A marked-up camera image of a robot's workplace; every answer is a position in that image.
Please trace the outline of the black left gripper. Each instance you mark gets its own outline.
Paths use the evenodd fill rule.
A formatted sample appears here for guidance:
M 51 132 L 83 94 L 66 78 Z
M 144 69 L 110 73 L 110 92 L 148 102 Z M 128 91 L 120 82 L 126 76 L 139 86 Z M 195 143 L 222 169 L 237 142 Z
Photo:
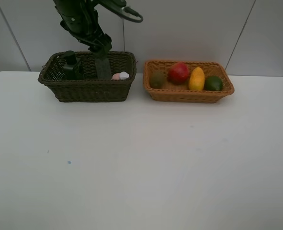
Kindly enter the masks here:
M 60 25 L 98 58 L 107 56 L 112 49 L 111 38 L 99 26 L 96 0 L 54 0 L 61 16 Z

